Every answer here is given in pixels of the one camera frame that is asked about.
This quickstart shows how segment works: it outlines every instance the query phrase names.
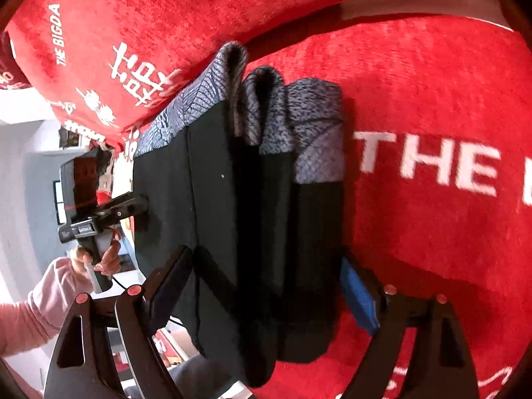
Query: gray wall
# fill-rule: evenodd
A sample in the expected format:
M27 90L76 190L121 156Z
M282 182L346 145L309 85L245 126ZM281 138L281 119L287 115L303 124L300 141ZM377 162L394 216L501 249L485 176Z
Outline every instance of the gray wall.
M64 256L75 245L62 245L58 237L53 181L59 180L59 167L80 153L56 155L28 153L25 160L25 198L28 226L35 257L42 273L51 261Z

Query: human hand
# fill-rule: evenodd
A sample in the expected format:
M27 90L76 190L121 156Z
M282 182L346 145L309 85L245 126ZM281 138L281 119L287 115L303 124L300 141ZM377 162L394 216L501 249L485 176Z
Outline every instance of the human hand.
M111 245L102 256L102 261L94 266L94 271L111 276L120 271L120 258L118 253L120 251L120 243L117 241L118 236L114 235L111 240ZM92 256L82 246L74 248L70 253L70 260L75 273L82 275L89 279L84 263L92 262Z

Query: blue gripper pad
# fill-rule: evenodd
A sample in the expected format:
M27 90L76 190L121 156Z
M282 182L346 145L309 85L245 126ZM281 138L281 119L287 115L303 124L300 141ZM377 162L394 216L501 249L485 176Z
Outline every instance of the blue gripper pad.
M358 326L374 335L380 327L375 300L346 258L341 260L340 286Z

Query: pink sweater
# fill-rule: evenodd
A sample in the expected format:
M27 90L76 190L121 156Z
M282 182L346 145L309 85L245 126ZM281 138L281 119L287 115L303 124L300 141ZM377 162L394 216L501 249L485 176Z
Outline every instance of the pink sweater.
M68 258L53 261L25 302L0 304L0 357L9 357L44 345L59 333L79 293L92 291L90 281L74 273ZM11 371L30 399L41 398Z

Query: black folded fabric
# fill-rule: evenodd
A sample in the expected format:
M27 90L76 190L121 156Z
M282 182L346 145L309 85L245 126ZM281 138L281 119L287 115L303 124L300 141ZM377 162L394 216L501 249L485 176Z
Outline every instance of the black folded fabric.
M271 67L241 80L245 51L227 44L141 136L134 192L143 273L178 244L194 273L174 315L195 346L244 383L263 385L276 360L326 351L341 244L339 88L285 85Z

